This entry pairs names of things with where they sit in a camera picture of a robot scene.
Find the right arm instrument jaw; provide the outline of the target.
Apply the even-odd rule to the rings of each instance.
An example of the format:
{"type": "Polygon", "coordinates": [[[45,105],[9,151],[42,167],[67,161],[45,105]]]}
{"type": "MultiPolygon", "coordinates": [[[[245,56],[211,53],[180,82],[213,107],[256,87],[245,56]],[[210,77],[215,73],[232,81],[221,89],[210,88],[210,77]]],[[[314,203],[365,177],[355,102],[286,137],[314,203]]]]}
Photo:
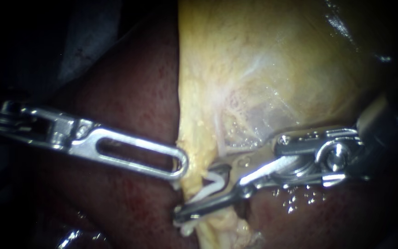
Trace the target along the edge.
{"type": "Polygon", "coordinates": [[[175,224],[184,224],[249,199],[262,188],[278,186],[278,176],[278,174],[247,175],[225,191],[213,194],[200,201],[176,207],[173,211],[173,221],[175,224]]]}
{"type": "Polygon", "coordinates": [[[272,146],[243,151],[217,158],[208,168],[208,175],[218,175],[224,189],[244,187],[290,166],[289,156],[276,155],[272,146]]]}

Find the left arm instrument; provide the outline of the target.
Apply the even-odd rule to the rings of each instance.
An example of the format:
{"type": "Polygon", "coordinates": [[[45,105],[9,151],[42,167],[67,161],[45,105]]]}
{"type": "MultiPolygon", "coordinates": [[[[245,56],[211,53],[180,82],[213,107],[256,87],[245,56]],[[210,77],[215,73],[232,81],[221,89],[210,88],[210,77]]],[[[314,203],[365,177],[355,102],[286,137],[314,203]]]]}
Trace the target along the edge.
{"type": "Polygon", "coordinates": [[[35,147],[67,151],[98,123],[28,103],[4,101],[0,106],[0,135],[35,147]]]}

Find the right arm instrument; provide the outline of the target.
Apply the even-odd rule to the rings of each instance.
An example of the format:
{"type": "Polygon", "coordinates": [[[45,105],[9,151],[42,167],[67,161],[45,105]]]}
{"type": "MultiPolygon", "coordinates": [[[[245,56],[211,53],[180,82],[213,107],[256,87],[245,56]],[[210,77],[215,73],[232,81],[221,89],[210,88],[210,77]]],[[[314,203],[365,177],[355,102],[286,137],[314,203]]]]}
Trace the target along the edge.
{"type": "Polygon", "coordinates": [[[285,168],[271,174],[271,184],[284,189],[302,185],[332,187],[347,179],[369,181],[360,171],[365,151],[356,129],[325,126],[289,130],[274,135],[277,157],[295,158],[285,168]]]}

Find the left arm instrument jaw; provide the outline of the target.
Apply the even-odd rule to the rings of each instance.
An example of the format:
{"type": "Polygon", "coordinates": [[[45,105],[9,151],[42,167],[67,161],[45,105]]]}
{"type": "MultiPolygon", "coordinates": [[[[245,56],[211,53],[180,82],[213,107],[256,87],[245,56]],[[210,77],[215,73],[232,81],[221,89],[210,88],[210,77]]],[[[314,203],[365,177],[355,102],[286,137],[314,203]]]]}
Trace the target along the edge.
{"type": "Polygon", "coordinates": [[[90,131],[83,139],[73,140],[70,144],[69,155],[166,181],[176,181],[181,179],[187,173],[189,168],[188,156],[180,148],[137,138],[102,127],[92,129],[92,131],[90,131]],[[178,167],[176,170],[168,172],[139,162],[102,154],[98,150],[97,144],[103,139],[110,139],[114,142],[170,156],[178,161],[178,167]]]}

